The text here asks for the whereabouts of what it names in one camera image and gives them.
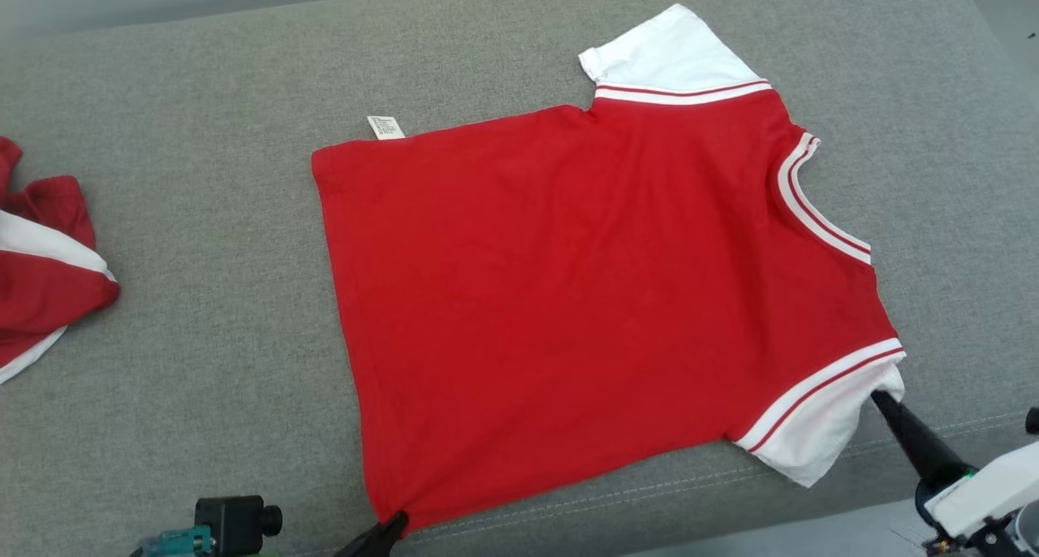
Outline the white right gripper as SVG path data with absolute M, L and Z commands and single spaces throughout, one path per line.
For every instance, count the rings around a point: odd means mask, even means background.
M 888 391 L 871 394 L 895 441 L 920 475 L 916 510 L 947 542 L 1003 541 L 1003 521 L 1037 501 L 1038 443 L 983 468 L 960 457 Z

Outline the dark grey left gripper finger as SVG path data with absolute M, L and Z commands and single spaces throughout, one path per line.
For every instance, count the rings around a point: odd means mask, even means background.
M 353 541 L 347 543 L 334 554 L 335 557 L 387 557 L 392 553 L 394 545 L 401 541 L 408 527 L 409 515 L 397 512 L 387 520 L 377 523 L 368 531 L 359 534 Z

